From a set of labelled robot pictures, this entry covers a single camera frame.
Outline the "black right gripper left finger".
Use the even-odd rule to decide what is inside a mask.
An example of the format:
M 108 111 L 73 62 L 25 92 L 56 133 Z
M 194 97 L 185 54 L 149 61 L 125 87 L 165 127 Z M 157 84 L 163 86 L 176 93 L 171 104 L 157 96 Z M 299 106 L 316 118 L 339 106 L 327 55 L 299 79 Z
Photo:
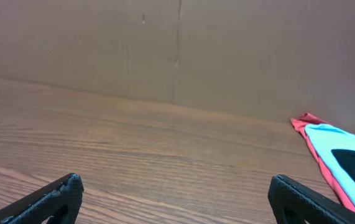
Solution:
M 74 224 L 83 192 L 81 177 L 67 174 L 0 209 L 0 224 Z

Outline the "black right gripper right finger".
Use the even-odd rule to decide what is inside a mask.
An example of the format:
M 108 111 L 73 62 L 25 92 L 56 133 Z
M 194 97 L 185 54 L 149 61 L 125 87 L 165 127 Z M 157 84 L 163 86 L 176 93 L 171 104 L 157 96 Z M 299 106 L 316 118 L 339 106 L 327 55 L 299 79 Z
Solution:
M 277 224 L 355 224 L 355 212 L 286 175 L 273 176 L 268 200 Z

